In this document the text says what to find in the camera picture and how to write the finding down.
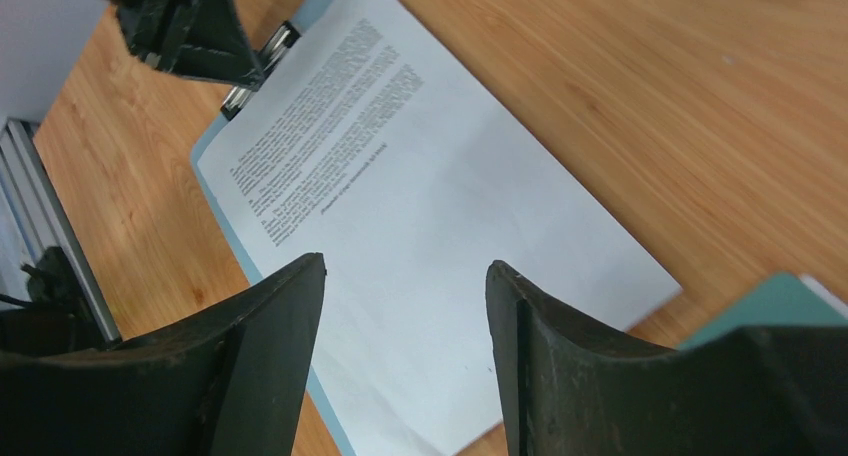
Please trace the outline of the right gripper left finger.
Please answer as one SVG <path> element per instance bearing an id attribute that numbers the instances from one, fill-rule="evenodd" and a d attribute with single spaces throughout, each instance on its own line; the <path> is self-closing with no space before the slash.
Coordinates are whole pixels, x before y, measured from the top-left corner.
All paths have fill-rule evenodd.
<path id="1" fill-rule="evenodd" d="M 306 253 L 109 350 L 1 355 L 5 455 L 288 455 L 326 279 Z"/>

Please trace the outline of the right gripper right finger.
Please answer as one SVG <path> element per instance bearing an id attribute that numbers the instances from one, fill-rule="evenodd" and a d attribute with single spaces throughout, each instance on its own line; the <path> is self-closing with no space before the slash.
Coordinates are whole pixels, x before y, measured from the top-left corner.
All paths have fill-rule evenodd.
<path id="1" fill-rule="evenodd" d="M 843 455 L 847 324 L 689 349 L 619 331 L 502 261 L 486 309 L 512 455 Z"/>

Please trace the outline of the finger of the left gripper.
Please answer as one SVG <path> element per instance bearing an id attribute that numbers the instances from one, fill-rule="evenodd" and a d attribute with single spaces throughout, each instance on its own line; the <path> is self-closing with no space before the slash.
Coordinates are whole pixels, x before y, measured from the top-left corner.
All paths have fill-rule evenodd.
<path id="1" fill-rule="evenodd" d="M 265 81 L 235 0 L 128 0 L 116 17 L 129 53 L 157 71 L 247 89 Z"/>

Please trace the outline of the paper sheet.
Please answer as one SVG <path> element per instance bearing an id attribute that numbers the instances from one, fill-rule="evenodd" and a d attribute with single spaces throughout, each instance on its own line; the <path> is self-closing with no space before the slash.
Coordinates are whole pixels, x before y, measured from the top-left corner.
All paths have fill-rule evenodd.
<path id="1" fill-rule="evenodd" d="M 454 455 L 501 420 L 504 260 L 628 329 L 672 276 L 398 0 L 305 0 L 300 36 L 191 162 L 250 282 L 327 268 L 308 380 L 344 455 Z"/>

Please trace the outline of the green file folder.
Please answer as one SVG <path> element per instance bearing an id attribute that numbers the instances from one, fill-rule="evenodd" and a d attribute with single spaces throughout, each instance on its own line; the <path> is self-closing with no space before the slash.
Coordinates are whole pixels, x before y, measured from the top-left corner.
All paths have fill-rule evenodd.
<path id="1" fill-rule="evenodd" d="M 808 274 L 780 272 L 756 286 L 687 340 L 702 345 L 742 326 L 845 326 L 847 304 Z"/>

